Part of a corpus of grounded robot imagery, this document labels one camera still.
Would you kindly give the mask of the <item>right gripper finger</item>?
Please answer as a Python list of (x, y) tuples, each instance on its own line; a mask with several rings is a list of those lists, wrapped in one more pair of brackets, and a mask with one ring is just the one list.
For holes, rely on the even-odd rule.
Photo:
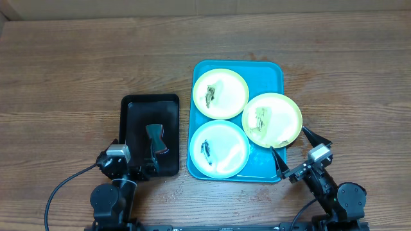
[(303, 126), (302, 131), (305, 134), (306, 138), (310, 142), (313, 148), (317, 147), (320, 144), (325, 145), (328, 148), (331, 148), (332, 142), (316, 133), (311, 131), (308, 127)]
[(289, 172), (289, 167), (286, 165), (284, 160), (280, 157), (278, 152), (271, 146), (270, 150), (275, 162), (275, 171), (279, 178), (286, 178), (285, 174)]

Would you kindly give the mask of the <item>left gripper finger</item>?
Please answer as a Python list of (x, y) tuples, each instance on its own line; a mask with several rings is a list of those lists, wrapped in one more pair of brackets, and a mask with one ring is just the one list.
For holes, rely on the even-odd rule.
[(157, 174), (159, 172), (159, 162), (157, 159), (157, 154), (155, 152), (152, 153), (152, 161), (153, 161), (153, 172)]
[(156, 158), (155, 153), (153, 150), (153, 142), (152, 139), (148, 140), (148, 144), (145, 151), (144, 162), (147, 166), (155, 166), (156, 165)]

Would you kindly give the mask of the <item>green orange scrub sponge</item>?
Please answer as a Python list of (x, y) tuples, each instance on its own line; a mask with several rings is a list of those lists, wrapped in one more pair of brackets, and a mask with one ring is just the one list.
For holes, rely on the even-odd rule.
[(149, 124), (146, 126), (146, 132), (154, 154), (163, 154), (168, 151), (168, 147), (163, 141), (164, 127), (162, 124)]

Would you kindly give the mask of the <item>yellow-green plate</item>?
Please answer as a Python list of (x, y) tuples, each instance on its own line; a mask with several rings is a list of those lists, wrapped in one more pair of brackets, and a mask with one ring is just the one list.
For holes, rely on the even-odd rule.
[(279, 93), (264, 93), (247, 103), (241, 125), (247, 137), (258, 146), (283, 148), (299, 136), (302, 114), (289, 97)]
[(212, 69), (195, 82), (192, 99), (196, 108), (211, 119), (231, 119), (239, 115), (249, 101), (244, 78), (230, 69)]

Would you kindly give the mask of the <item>light blue plate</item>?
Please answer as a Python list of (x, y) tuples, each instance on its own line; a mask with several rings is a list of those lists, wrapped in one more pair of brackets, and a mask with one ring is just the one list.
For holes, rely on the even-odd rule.
[(247, 164), (250, 143), (245, 132), (226, 120), (213, 120), (200, 126), (189, 143), (194, 166), (212, 179), (237, 175)]

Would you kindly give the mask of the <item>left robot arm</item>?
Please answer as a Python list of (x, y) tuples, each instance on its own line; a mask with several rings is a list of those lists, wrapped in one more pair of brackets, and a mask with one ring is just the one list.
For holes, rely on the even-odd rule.
[(131, 217), (137, 183), (148, 181), (159, 170), (155, 156), (155, 145), (150, 139), (143, 154), (143, 165), (129, 166), (132, 158), (126, 144), (117, 139), (102, 151), (96, 159), (96, 166), (111, 183), (97, 186), (90, 196), (94, 222), (92, 230), (142, 231), (145, 227)]

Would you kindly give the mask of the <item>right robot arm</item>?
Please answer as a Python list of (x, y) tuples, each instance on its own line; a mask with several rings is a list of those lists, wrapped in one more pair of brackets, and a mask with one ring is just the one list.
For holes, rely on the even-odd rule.
[[(281, 230), (368, 230), (369, 224), (361, 222), (365, 217), (367, 191), (353, 182), (336, 184), (333, 177), (326, 171), (332, 163), (332, 142), (317, 135), (307, 127), (303, 127), (306, 138), (312, 145), (308, 159), (297, 167), (290, 169), (278, 152), (270, 147), (275, 161), (277, 176), (288, 179), (291, 183), (303, 181), (314, 199), (308, 202), (290, 223), (280, 223)], [(297, 220), (313, 203), (319, 203), (325, 214), (313, 216), (310, 222)]]

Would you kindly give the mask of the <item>black plastic tray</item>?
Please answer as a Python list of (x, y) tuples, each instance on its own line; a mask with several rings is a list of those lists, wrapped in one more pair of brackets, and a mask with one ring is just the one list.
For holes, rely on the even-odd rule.
[(176, 94), (127, 95), (121, 101), (119, 142), (126, 144), (132, 156), (140, 155), (148, 144), (146, 126), (162, 124), (163, 141), (168, 151), (157, 154), (159, 176), (179, 172), (179, 97)]

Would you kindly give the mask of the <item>teal plastic tray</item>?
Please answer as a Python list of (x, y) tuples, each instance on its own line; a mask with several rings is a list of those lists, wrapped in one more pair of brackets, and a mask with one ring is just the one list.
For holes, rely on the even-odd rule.
[[(202, 74), (212, 69), (230, 69), (241, 75), (249, 87), (250, 100), (263, 93), (284, 94), (283, 71), (273, 62), (203, 60), (196, 64), (193, 69), (193, 86)], [(193, 177), (200, 180), (225, 180), (229, 182), (257, 182), (266, 184), (276, 184), (281, 181), (276, 175), (275, 162), (270, 149), (262, 148), (252, 141), (250, 141), (250, 158), (246, 166), (237, 175), (226, 179), (214, 179), (201, 173), (191, 160), (189, 143), (195, 131), (211, 120), (197, 109), (192, 96), (189, 113), (187, 169)], [(242, 128), (241, 114), (228, 119), (228, 121)], [(286, 148), (277, 148), (276, 151), (286, 162)]]

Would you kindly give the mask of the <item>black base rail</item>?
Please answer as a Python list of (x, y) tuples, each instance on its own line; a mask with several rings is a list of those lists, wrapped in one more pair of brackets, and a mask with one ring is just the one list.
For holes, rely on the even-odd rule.
[(145, 231), (312, 231), (316, 228), (309, 222), (300, 222), (293, 225), (282, 222), (277, 225), (220, 225), (220, 226), (186, 226), (173, 227), (171, 225), (141, 225), (134, 227), (114, 228), (114, 230), (145, 230)]

